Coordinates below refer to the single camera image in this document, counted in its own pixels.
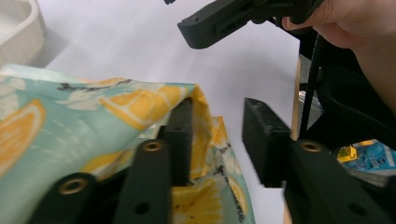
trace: colorful packaging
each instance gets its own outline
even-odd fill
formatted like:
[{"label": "colorful packaging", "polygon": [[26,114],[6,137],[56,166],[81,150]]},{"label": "colorful packaging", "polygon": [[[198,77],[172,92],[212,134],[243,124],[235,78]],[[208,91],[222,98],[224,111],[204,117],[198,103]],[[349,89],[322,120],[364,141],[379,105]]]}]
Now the colorful packaging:
[{"label": "colorful packaging", "polygon": [[356,148],[357,158],[343,162],[346,168],[364,172],[379,172],[396,168],[396,152],[376,140],[358,143],[352,147]]}]

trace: brass grommet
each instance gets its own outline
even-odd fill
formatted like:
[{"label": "brass grommet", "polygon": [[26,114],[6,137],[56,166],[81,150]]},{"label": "brass grommet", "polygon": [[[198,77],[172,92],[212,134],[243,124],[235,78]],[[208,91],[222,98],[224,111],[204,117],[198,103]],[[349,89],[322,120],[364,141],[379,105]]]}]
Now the brass grommet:
[{"label": "brass grommet", "polygon": [[76,179],[71,179],[63,183],[59,187],[59,192],[61,194],[74,194],[78,193],[87,187],[88,181],[83,178],[76,178]]},{"label": "brass grommet", "polygon": [[158,142],[149,142],[143,146],[143,149],[145,149],[145,151],[158,151],[161,148],[163,148],[163,144]]},{"label": "brass grommet", "polygon": [[309,151],[309,152],[320,152],[321,151],[321,147],[315,143],[312,143],[312,142],[302,143],[301,148],[303,150]]}]

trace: lemon slice print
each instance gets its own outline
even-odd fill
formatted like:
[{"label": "lemon slice print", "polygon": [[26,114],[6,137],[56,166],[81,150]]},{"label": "lemon slice print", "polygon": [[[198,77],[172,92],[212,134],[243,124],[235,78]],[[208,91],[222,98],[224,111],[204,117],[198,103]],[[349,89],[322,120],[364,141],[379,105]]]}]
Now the lemon slice print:
[{"label": "lemon slice print", "polygon": [[219,188],[208,179],[199,186],[172,188],[175,224],[222,223]]},{"label": "lemon slice print", "polygon": [[232,177],[228,177],[228,182],[230,184],[231,190],[233,191],[233,195],[235,196],[236,200],[239,202],[239,205],[241,205],[242,211],[244,212],[244,214],[247,214],[248,202],[245,196],[245,192],[242,191],[239,184]]},{"label": "lemon slice print", "polygon": [[17,162],[35,140],[44,117],[43,105],[33,100],[0,122],[0,176]]},{"label": "lemon slice print", "polygon": [[157,91],[138,90],[100,99],[110,112],[141,131],[165,116],[183,100],[186,88],[164,86]]}]

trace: white surface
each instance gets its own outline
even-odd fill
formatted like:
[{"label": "white surface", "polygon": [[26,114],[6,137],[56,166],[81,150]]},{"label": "white surface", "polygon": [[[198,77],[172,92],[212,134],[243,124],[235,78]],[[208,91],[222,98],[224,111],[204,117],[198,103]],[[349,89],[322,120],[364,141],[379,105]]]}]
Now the white surface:
[{"label": "white surface", "polygon": [[212,114],[225,118],[257,223],[282,223],[281,190],[259,184],[241,141],[243,103],[260,99],[291,124],[299,43],[270,23],[249,24],[209,49],[190,49],[177,23],[205,3],[39,0],[48,32],[34,65],[96,80],[200,84]]},{"label": "white surface", "polygon": [[44,30],[36,0],[1,0],[0,67],[29,63],[43,47]]}]

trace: black cable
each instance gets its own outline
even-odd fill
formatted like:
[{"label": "black cable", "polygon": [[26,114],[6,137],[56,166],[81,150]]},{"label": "black cable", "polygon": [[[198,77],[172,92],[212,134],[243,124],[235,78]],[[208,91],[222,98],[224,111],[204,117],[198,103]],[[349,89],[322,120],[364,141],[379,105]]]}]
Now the black cable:
[{"label": "black cable", "polygon": [[312,53],[311,67],[309,68],[308,83],[306,84],[303,116],[301,118],[300,136],[304,136],[308,127],[309,112],[311,111],[312,99],[314,98],[315,86],[318,78],[318,70],[322,60],[322,51],[326,40],[320,34],[317,35],[314,51]]}]

